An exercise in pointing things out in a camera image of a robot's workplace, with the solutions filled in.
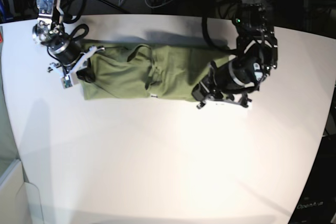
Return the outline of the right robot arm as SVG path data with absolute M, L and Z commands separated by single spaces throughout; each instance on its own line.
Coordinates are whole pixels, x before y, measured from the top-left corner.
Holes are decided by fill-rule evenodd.
M 86 24 L 80 24 L 67 33 L 65 25 L 74 24 L 82 16 L 87 0 L 76 16 L 66 10 L 70 0 L 36 0 L 38 9 L 37 23 L 33 27 L 33 40 L 46 47 L 47 54 L 54 60 L 47 68 L 60 76 L 64 88 L 69 88 L 83 81 L 94 83 L 96 76 L 90 58 L 103 47 L 91 47 L 84 50 L 79 45 L 89 32 Z

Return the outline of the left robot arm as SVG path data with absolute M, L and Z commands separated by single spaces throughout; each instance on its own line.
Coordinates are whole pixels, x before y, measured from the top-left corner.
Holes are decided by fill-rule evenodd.
M 237 31 L 236 48 L 219 46 L 211 39 L 208 31 L 210 11 L 202 14 L 202 36 L 207 45 L 233 58 L 218 66 L 209 63 L 208 73 L 192 90 L 197 108 L 207 102 L 230 103 L 248 108 L 249 94 L 260 90 L 262 82 L 278 67 L 278 40 L 274 29 L 272 0 L 222 0 L 216 3 L 236 4 L 232 24 Z

